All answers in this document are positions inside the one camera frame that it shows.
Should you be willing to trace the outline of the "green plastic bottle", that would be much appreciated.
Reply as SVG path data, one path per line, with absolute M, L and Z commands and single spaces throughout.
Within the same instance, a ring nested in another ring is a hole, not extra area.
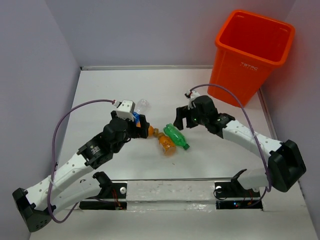
M 172 123 L 167 124 L 163 128 L 163 131 L 175 145 L 182 147 L 184 150 L 188 150 L 190 148 L 185 136 Z

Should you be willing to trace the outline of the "blue-label bottle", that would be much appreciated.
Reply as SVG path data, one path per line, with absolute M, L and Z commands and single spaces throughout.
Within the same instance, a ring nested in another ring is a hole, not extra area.
M 144 115 L 151 108 L 150 103 L 146 99 L 140 99 L 134 107 L 133 117 L 137 125 L 140 122 L 140 115 Z

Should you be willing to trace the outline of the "orange juice bottle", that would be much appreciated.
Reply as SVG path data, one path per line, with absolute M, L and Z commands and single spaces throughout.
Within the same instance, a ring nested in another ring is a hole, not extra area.
M 157 135 L 157 139 L 165 156 L 172 156 L 176 152 L 175 143 L 171 140 L 170 137 L 166 136 L 163 132 L 160 132 Z

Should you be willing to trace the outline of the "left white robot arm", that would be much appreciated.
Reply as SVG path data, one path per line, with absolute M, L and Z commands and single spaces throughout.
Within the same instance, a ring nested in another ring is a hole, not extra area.
M 145 115 L 135 123 L 131 112 L 114 110 L 103 131 L 81 146 L 61 167 L 55 161 L 53 171 L 39 183 L 18 188 L 13 193 L 15 205 L 29 232 L 59 222 L 55 214 L 90 197 L 105 198 L 112 190 L 112 181 L 97 169 L 110 161 L 132 139 L 146 139 L 150 124 Z

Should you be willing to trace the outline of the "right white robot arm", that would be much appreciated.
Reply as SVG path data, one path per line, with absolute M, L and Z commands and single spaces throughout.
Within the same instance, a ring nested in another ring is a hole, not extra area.
M 218 112 L 207 95 L 192 93 L 188 105 L 176 108 L 173 124 L 179 130 L 203 126 L 209 133 L 261 158 L 262 168 L 243 169 L 234 176 L 230 190 L 235 196 L 242 196 L 248 190 L 270 187 L 286 193 L 307 171 L 294 141 L 279 141 L 251 130 L 233 116 Z

